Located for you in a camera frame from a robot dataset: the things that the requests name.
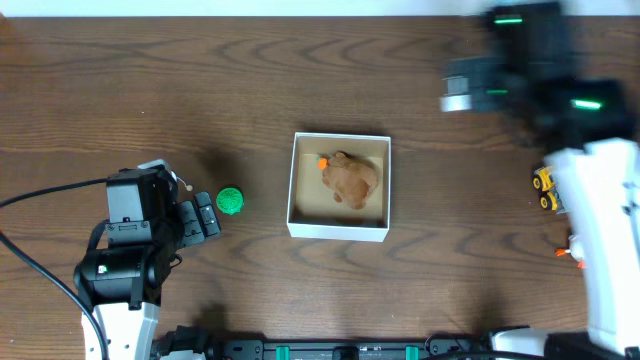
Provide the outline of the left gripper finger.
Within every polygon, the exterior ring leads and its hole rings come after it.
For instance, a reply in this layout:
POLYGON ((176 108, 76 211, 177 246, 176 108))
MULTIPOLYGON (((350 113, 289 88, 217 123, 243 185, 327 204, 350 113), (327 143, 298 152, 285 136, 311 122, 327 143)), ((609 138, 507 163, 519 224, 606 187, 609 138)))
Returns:
POLYGON ((210 197, 206 191, 194 195, 197 216, 206 237, 218 236, 221 232, 219 221, 210 197))
POLYGON ((205 235, 193 203, 191 201, 185 201, 179 203, 177 208, 180 221, 184 228, 184 233, 178 248, 186 248, 204 242, 205 235))

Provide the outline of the green lattice ball toy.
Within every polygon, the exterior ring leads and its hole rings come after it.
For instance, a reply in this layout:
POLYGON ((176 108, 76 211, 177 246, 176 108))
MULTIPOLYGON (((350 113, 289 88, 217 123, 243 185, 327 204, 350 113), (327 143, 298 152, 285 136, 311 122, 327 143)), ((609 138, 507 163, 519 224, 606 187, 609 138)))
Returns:
POLYGON ((216 196, 218 209, 227 215, 240 213, 244 207, 243 193, 236 187, 225 187, 216 196))

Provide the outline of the yellow grey toy truck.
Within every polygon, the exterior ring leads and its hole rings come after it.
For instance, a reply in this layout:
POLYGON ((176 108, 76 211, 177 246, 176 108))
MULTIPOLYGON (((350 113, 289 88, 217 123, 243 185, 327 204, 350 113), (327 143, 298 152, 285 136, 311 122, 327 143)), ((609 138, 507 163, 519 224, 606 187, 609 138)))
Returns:
POLYGON ((543 210, 553 211, 556 214, 565 213, 556 182, 552 176, 551 167, 536 169, 533 172, 531 183, 538 192, 539 205, 543 210))

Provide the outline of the brown plush bear toy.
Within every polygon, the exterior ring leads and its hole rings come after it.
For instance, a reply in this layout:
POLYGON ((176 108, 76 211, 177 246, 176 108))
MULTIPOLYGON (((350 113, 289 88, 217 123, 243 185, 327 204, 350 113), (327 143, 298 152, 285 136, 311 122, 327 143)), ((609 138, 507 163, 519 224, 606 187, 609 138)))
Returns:
POLYGON ((353 210, 366 206, 379 185, 376 170, 357 158, 338 151, 331 157, 317 160, 322 183, 333 192, 337 203, 345 203, 353 210))

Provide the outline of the white pink duck toy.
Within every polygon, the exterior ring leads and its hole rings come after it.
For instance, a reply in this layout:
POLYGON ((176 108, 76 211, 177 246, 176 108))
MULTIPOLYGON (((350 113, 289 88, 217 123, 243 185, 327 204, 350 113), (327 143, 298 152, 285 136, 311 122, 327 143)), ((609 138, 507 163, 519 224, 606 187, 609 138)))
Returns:
POLYGON ((579 235, 570 235, 568 237, 567 245, 565 247, 557 248, 555 250, 555 255, 557 257, 570 255, 577 262, 579 269, 586 268, 584 262, 584 248, 579 235))

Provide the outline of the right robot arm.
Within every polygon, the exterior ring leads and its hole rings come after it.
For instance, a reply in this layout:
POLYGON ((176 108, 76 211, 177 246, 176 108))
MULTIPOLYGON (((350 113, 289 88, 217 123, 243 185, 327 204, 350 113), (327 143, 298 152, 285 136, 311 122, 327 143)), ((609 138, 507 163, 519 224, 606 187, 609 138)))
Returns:
POLYGON ((567 252, 584 277, 580 332, 497 330, 485 359, 639 355, 639 146, 623 85, 585 78, 558 1, 498 1, 482 17, 491 53, 452 62, 443 111, 500 111, 543 149, 541 201, 567 215, 567 252))

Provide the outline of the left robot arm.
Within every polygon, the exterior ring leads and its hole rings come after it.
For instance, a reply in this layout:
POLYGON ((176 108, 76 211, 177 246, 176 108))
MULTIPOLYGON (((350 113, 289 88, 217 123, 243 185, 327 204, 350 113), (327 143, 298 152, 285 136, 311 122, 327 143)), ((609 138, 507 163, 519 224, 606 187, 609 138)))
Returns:
POLYGON ((74 271, 89 359, 148 359, 162 285, 179 250, 217 236, 221 228, 206 192, 181 202, 182 180, 163 160, 108 177, 109 217, 90 237, 74 271))

